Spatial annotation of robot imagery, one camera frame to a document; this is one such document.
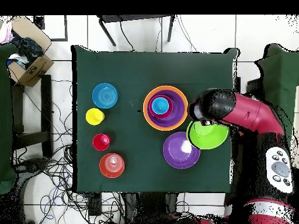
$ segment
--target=tile floor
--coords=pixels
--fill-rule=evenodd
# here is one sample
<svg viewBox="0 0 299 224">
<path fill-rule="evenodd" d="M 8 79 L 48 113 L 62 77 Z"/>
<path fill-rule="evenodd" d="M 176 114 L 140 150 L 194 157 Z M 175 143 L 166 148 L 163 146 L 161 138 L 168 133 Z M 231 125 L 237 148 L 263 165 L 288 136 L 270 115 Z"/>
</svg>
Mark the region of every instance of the tile floor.
<svg viewBox="0 0 299 224">
<path fill-rule="evenodd" d="M 289 50 L 299 48 L 299 27 L 294 19 L 277 15 L 182 15 L 183 24 L 189 33 L 190 39 L 197 51 L 204 53 L 222 53 L 230 47 L 237 47 L 241 53 L 238 58 L 237 75 L 241 77 L 242 93 L 245 92 L 246 82 L 260 77 L 257 66 L 253 63 L 262 58 L 263 50 L 269 43 L 279 43 Z M 136 51 L 155 51 L 157 35 L 160 31 L 158 19 L 146 19 L 138 21 L 123 22 L 123 30 L 130 43 Z M 169 17 L 163 18 L 163 52 L 188 52 L 190 44 L 186 40 L 175 20 L 172 30 L 171 42 L 167 42 Z M 47 72 L 53 80 L 53 130 L 54 150 L 63 144 L 71 144 L 72 137 L 69 134 L 61 136 L 65 132 L 60 119 L 65 121 L 67 127 L 72 128 L 71 104 L 72 96 L 69 93 L 72 81 L 71 70 L 71 45 L 82 45 L 94 51 L 129 51 L 130 45 L 124 38 L 119 23 L 108 23 L 106 27 L 116 42 L 117 46 L 111 45 L 109 39 L 104 34 L 98 24 L 96 16 L 67 16 L 68 41 L 53 41 L 51 47 L 46 52 L 55 64 Z M 45 30 L 51 39 L 64 38 L 64 17 L 45 16 Z M 161 35 L 159 36 L 157 51 L 161 51 Z M 40 83 L 33 88 L 26 88 L 28 95 L 40 108 Z M 40 122 L 32 121 L 40 118 L 40 112 L 27 96 L 24 99 L 24 125 L 25 132 L 40 130 Z M 63 152 L 58 152 L 55 158 L 58 160 Z M 28 152 L 23 155 L 24 159 L 41 157 L 41 145 L 33 145 L 28 148 Z M 44 174 L 31 179 L 25 192 L 25 213 L 28 219 L 33 219 L 39 223 L 45 216 L 43 212 L 49 211 L 48 201 L 42 198 L 45 195 L 52 195 L 55 186 L 53 182 Z M 224 214 L 224 194 L 186 194 L 185 201 L 189 204 L 189 211 L 194 214 Z M 110 209 L 112 202 L 105 202 L 104 208 Z M 58 219 L 63 216 L 59 224 L 87 224 L 80 212 L 68 209 L 58 198 L 55 201 L 47 218 L 42 224 L 57 224 Z M 114 219 L 118 221 L 119 213 L 114 214 Z"/>
</svg>

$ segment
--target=green bowl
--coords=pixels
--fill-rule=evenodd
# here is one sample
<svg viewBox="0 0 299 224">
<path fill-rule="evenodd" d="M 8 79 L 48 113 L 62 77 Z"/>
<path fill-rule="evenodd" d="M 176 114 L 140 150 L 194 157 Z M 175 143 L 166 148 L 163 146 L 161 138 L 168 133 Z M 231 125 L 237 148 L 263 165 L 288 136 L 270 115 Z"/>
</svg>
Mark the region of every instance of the green bowl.
<svg viewBox="0 0 299 224">
<path fill-rule="evenodd" d="M 214 149 L 227 139 L 228 127 L 220 124 L 201 125 L 192 121 L 186 131 L 187 139 L 197 149 Z"/>
</svg>

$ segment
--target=blue bowl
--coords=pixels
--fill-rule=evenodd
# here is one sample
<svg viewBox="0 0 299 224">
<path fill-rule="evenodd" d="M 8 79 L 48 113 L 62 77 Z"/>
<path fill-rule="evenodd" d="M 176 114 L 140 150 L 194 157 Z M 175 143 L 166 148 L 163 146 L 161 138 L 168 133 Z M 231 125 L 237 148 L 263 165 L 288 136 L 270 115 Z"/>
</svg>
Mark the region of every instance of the blue bowl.
<svg viewBox="0 0 299 224">
<path fill-rule="evenodd" d="M 155 114 L 164 114 L 169 109 L 169 103 L 167 99 L 158 97 L 152 102 L 152 110 Z"/>
<path fill-rule="evenodd" d="M 109 83 L 100 83 L 92 91 L 92 100 L 98 108 L 111 108 L 117 102 L 117 91 Z"/>
</svg>

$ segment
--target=white floor tile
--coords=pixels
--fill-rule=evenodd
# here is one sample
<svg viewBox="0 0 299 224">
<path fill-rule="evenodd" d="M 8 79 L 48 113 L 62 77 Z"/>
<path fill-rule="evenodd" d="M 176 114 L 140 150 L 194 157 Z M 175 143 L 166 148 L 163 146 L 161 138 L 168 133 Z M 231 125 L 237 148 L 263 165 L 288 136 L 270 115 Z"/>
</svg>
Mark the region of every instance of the white floor tile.
<svg viewBox="0 0 299 224">
<path fill-rule="evenodd" d="M 46 72 L 46 75 L 51 75 L 53 81 L 72 81 L 72 62 L 54 61 L 54 64 Z"/>
<path fill-rule="evenodd" d="M 65 38 L 64 15 L 45 15 L 44 26 L 43 32 L 50 39 Z"/>
<path fill-rule="evenodd" d="M 86 15 L 68 15 L 67 29 L 68 41 L 53 41 L 52 45 L 46 51 L 46 55 L 51 60 L 71 60 L 71 45 L 87 47 Z"/>
<path fill-rule="evenodd" d="M 291 162 L 294 167 L 299 169 L 299 147 L 297 145 L 299 142 L 299 113 L 294 115 L 293 127 L 295 135 L 292 136 L 291 140 Z"/>
<path fill-rule="evenodd" d="M 118 223 L 120 219 L 119 211 L 113 212 L 112 210 L 112 214 L 110 214 L 110 209 L 108 213 L 104 213 L 101 216 L 90 217 L 88 217 L 87 210 L 81 210 L 81 215 L 79 211 L 67 208 L 64 205 L 52 206 L 51 208 L 49 206 L 45 207 L 44 205 L 25 205 L 24 210 L 26 220 L 34 220 L 36 224 L 39 224 L 42 219 L 44 219 L 42 224 L 88 224 L 86 221 L 88 219 L 91 224 L 99 224 L 99 220 L 107 221 L 109 218 Z"/>
<path fill-rule="evenodd" d="M 41 173 L 33 178 L 31 178 L 25 188 L 24 204 L 40 204 L 43 196 L 50 195 L 54 192 L 55 185 L 49 178 L 49 176 Z M 49 202 L 48 198 L 44 198 L 41 202 L 46 204 Z"/>
<path fill-rule="evenodd" d="M 104 24 L 108 32 L 112 36 L 114 42 L 116 42 L 116 29 L 115 29 L 116 24 L 119 25 L 119 23 Z M 117 51 L 118 47 L 119 47 L 119 43 L 116 43 L 116 47 L 114 47 L 110 42 L 110 40 L 108 39 L 108 37 L 105 35 L 103 29 L 99 24 L 99 18 L 97 18 L 96 15 L 89 15 L 88 16 L 88 48 L 93 51 Z"/>
<path fill-rule="evenodd" d="M 79 211 L 72 208 L 66 208 L 66 206 L 52 206 L 49 211 L 49 207 L 43 206 L 41 208 L 39 205 L 25 205 L 25 216 L 27 220 L 34 220 L 36 224 L 39 224 L 41 220 L 47 215 L 42 224 L 88 224 L 87 221 L 81 216 Z M 83 216 L 88 219 L 86 210 L 82 211 Z"/>
<path fill-rule="evenodd" d="M 299 113 L 299 86 L 296 87 L 295 113 Z"/>
<path fill-rule="evenodd" d="M 72 128 L 72 83 L 52 81 L 52 91 L 52 118 L 55 126 L 53 133 L 71 134 L 69 129 Z"/>
<path fill-rule="evenodd" d="M 239 61 L 256 61 L 263 57 L 266 45 L 278 43 L 289 50 L 299 47 L 298 19 L 285 15 L 237 15 Z"/>
<path fill-rule="evenodd" d="M 260 78 L 259 68 L 253 62 L 238 62 L 237 76 L 241 77 L 241 93 L 246 93 L 248 81 Z"/>
<path fill-rule="evenodd" d="M 190 212 L 194 215 L 214 214 L 218 216 L 224 215 L 224 207 L 222 206 L 177 206 L 178 212 Z"/>
<path fill-rule="evenodd" d="M 182 15 L 181 17 L 191 42 L 198 52 L 223 53 L 227 48 L 235 47 L 235 15 Z M 173 24 L 171 41 L 167 42 L 170 18 L 164 19 L 163 52 L 190 51 L 190 43 L 184 36 L 177 18 Z"/>
<path fill-rule="evenodd" d="M 224 193 L 186 193 L 185 202 L 189 205 L 223 205 Z M 177 204 L 183 205 L 184 193 L 178 196 Z"/>
<path fill-rule="evenodd" d="M 15 151 L 15 155 L 17 158 L 24 160 L 33 159 L 33 158 L 42 158 L 43 157 L 43 150 L 41 149 L 41 143 L 37 143 L 27 147 L 27 151 L 25 148 L 17 149 Z"/>
</svg>

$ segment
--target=blue object in box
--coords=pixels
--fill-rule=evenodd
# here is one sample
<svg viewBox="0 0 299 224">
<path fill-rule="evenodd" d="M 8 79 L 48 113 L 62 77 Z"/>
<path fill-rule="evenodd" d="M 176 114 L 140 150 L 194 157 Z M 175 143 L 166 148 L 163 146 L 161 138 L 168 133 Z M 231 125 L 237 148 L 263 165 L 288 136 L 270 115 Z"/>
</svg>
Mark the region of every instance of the blue object in box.
<svg viewBox="0 0 299 224">
<path fill-rule="evenodd" d="M 6 60 L 6 66 L 10 65 L 13 62 L 13 59 Z"/>
</svg>

